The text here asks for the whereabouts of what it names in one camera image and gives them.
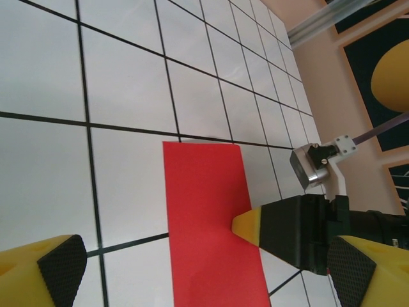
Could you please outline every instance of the red rectangle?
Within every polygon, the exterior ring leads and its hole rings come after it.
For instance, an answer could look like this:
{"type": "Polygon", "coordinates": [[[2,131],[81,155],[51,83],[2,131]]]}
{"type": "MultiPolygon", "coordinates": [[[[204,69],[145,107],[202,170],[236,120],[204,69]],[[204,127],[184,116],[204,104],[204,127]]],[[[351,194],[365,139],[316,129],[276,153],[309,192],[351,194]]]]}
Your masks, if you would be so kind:
{"type": "Polygon", "coordinates": [[[269,307],[258,247],[231,231],[251,209],[240,147],[164,143],[175,307],[269,307]]]}

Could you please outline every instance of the beige wall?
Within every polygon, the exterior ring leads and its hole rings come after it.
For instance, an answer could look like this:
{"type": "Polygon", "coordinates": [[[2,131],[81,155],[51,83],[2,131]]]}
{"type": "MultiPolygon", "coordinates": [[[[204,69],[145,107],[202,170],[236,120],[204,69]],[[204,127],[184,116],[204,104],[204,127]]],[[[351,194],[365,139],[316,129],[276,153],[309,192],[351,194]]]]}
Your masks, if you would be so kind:
{"type": "MultiPolygon", "coordinates": [[[[263,0],[291,29],[321,7],[320,0],[263,0]]],[[[318,132],[323,142],[336,136],[357,136],[369,129],[360,96],[345,65],[340,41],[327,30],[294,50],[318,132]]],[[[404,158],[408,152],[381,156],[376,140],[359,146],[359,152],[340,163],[353,210],[379,210],[402,214],[382,165],[404,158]]]]}

